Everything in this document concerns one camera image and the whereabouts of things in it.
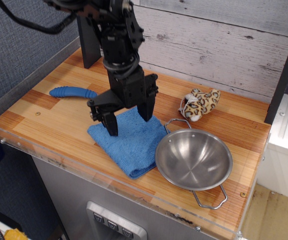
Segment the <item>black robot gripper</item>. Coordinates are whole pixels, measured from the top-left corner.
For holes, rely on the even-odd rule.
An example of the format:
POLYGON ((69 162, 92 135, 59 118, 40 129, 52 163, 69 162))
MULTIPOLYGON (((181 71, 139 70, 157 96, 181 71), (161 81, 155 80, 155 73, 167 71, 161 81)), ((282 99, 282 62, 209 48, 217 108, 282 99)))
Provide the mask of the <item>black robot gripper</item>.
POLYGON ((117 79, 108 74, 110 89, 97 97, 91 98, 87 105, 91 109, 94 121, 103 123, 111 136, 118 136, 117 119, 114 113, 120 109, 137 106, 139 115, 149 121, 153 115, 155 97, 158 93, 154 73, 145 76, 141 67, 137 67, 130 76, 117 79))

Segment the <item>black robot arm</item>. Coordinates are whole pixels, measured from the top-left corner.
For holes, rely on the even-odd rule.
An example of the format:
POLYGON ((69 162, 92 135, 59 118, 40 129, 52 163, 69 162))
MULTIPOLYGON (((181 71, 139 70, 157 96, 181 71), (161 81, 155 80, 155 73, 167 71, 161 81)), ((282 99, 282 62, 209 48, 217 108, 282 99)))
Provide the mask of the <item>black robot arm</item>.
POLYGON ((144 75, 138 49, 144 42, 143 28, 136 20, 130 0, 48 0, 56 10, 86 18, 94 29, 104 54, 110 89, 88 101, 91 117, 100 121, 111 136, 118 135, 114 113, 137 107, 148 121, 158 93, 156 74, 144 75))

